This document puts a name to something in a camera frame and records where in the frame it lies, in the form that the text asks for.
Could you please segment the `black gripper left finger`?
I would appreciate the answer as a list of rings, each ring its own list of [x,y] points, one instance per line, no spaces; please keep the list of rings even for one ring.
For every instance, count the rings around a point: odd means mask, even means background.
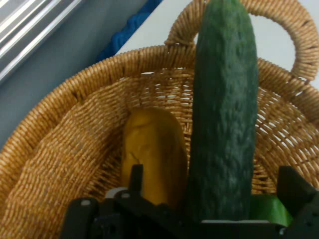
[[[138,239],[156,224],[155,206],[142,197],[144,167],[133,165],[127,188],[117,188],[102,202],[92,197],[72,200],[65,213],[61,239]]]

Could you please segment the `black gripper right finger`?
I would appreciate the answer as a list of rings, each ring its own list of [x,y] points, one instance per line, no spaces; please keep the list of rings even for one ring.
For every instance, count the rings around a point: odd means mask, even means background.
[[[319,237],[319,191],[290,166],[279,168],[277,196],[293,217],[280,231],[284,239]]]

